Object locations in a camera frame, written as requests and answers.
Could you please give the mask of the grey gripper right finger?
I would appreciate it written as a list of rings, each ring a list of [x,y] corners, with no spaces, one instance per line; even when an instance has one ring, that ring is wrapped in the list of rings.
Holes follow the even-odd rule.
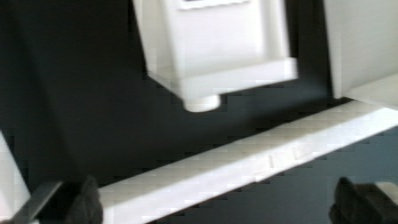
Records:
[[[329,218],[333,224],[398,224],[398,185],[356,184],[342,178]]]

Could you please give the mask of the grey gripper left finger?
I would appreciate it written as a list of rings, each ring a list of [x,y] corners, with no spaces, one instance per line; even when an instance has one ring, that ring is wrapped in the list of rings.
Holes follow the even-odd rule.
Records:
[[[104,224],[98,182],[52,181],[38,187],[8,224]]]

